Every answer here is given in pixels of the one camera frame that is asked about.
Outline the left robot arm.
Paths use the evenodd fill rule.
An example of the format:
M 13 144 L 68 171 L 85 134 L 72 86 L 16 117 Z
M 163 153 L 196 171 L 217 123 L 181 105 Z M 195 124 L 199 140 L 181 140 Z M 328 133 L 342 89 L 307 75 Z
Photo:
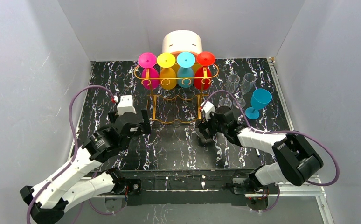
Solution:
M 125 178 L 117 168 L 109 169 L 88 181 L 90 171 L 128 149 L 134 136 L 150 134 L 151 124 L 146 109 L 134 112 L 109 113 L 110 122 L 99 127 L 51 176 L 35 186 L 20 190 L 28 205 L 27 223 L 54 224 L 72 207 L 102 193 L 126 189 Z

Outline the red wine glass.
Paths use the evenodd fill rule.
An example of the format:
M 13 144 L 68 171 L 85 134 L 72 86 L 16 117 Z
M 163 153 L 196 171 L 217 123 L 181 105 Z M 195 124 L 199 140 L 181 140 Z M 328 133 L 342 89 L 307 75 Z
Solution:
M 197 55 L 197 63 L 201 66 L 194 75 L 194 85 L 199 90 L 205 90 L 211 86 L 212 73 L 209 66 L 215 62 L 215 56 L 211 52 L 203 51 Z

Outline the gold wire wine glass rack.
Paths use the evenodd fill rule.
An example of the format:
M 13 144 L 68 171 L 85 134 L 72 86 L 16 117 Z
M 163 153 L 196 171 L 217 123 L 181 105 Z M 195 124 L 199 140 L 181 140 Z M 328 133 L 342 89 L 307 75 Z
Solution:
M 216 64 L 209 66 L 209 69 L 212 73 L 211 83 L 214 78 L 216 78 L 219 74 L 219 68 Z M 143 78 L 141 77 L 142 72 L 139 71 L 139 65 L 137 65 L 133 69 L 134 76 L 140 80 L 142 83 Z M 161 124 L 173 124 L 173 123 L 181 123 L 181 124 L 190 124 L 192 122 L 197 122 L 203 119 L 203 114 L 200 111 L 201 104 L 208 98 L 208 94 L 205 94 L 205 90 L 191 90 L 191 91 L 182 91 L 179 86 L 176 86 L 175 93 L 164 93 L 160 95 L 155 92 L 154 89 L 149 89 L 149 93 L 147 95 L 147 104 L 146 108 L 152 109 L 152 116 L 150 118 L 151 121 L 157 121 Z M 168 103 L 175 104 L 177 102 L 195 102 L 196 106 L 192 106 L 195 109 L 195 117 L 194 120 L 182 120 L 178 116 L 173 116 L 173 120 L 161 120 L 161 116 L 158 115 L 160 108 L 162 106 L 167 105 Z

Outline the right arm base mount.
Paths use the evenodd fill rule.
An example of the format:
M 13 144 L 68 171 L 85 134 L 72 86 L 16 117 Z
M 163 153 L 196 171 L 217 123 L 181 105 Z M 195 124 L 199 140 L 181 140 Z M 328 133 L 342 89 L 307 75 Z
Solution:
M 222 189 L 229 190 L 235 195 L 244 195 L 249 210 L 260 214 L 273 209 L 281 193 L 278 184 L 260 185 L 249 177 L 235 177 L 230 183 L 224 184 Z

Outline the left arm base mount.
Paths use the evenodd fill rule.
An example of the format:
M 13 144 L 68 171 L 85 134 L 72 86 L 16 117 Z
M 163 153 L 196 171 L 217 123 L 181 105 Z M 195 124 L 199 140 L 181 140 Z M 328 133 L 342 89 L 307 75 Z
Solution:
M 117 213 L 127 207 L 129 197 L 140 195 L 142 189 L 141 179 L 126 179 L 116 185 L 105 198 L 105 208 L 108 212 Z

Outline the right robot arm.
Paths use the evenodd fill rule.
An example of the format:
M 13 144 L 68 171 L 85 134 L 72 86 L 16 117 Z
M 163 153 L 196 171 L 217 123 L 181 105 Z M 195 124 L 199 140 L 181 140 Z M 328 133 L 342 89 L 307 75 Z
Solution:
M 204 138 L 210 139 L 222 133 L 234 145 L 259 149 L 275 156 L 275 163 L 260 166 L 249 175 L 249 185 L 254 188 L 279 182 L 301 186 L 324 165 L 301 134 L 259 133 L 239 123 L 227 106 L 216 109 L 206 103 L 200 111 L 204 118 L 197 128 Z

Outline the blue front wine glass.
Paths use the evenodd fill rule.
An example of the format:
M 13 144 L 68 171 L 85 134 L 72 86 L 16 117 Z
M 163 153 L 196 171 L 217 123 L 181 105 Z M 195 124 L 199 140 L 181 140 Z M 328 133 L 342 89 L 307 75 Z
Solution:
M 272 100 L 271 93 L 263 88 L 253 91 L 251 97 L 251 107 L 245 110 L 247 118 L 256 120 L 260 117 L 260 110 L 264 109 Z

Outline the clear wine glass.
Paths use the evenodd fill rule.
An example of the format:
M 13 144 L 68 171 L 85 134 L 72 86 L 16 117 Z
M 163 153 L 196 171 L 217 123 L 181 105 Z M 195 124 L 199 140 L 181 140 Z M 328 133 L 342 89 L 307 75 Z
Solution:
M 256 81 L 256 76 L 252 73 L 247 73 L 243 76 L 240 90 L 241 90 L 241 96 L 237 98 L 235 101 L 233 101 L 233 105 L 235 108 L 244 108 L 246 105 L 246 102 L 244 100 L 244 96 L 251 90 L 251 88 L 254 86 L 254 83 Z

